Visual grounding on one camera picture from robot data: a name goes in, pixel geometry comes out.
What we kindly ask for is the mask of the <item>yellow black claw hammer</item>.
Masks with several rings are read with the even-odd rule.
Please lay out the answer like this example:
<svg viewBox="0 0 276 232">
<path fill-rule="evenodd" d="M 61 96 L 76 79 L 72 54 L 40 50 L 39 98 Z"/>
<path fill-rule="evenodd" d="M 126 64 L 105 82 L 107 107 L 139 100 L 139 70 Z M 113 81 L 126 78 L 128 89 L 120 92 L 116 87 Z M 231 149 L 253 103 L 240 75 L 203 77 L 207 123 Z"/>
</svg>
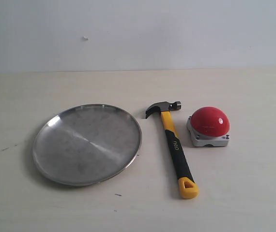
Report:
<svg viewBox="0 0 276 232">
<path fill-rule="evenodd" d="M 167 101 L 152 104 L 146 110 L 145 117 L 148 118 L 153 113 L 159 113 L 165 129 L 165 135 L 176 177 L 178 179 L 179 193 L 184 199 L 193 199 L 198 196 L 199 188 L 196 185 L 184 155 L 184 151 L 175 129 L 171 111 L 181 109 L 181 103 Z"/>
</svg>

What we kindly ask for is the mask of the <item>red dome push button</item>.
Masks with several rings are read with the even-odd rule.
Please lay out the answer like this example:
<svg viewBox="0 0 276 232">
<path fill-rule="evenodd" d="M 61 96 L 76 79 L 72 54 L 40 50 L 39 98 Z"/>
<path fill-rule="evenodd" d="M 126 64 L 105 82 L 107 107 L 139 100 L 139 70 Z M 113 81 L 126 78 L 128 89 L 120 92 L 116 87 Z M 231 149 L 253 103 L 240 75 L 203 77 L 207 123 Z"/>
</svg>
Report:
<svg viewBox="0 0 276 232">
<path fill-rule="evenodd" d="M 186 127 L 195 147 L 226 147 L 230 122 L 226 114 L 215 107 L 202 107 L 189 116 Z"/>
</svg>

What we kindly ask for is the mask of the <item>round stainless steel plate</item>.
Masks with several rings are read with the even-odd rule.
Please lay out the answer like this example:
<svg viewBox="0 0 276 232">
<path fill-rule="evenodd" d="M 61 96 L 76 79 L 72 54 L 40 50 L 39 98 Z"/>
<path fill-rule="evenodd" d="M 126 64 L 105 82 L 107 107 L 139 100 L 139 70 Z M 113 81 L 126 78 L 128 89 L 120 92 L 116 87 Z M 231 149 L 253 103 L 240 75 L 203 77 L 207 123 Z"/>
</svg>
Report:
<svg viewBox="0 0 276 232">
<path fill-rule="evenodd" d="M 113 105 L 86 104 L 49 119 L 34 139 L 32 158 L 50 181 L 90 186 L 129 167 L 141 142 L 141 128 L 130 113 Z"/>
</svg>

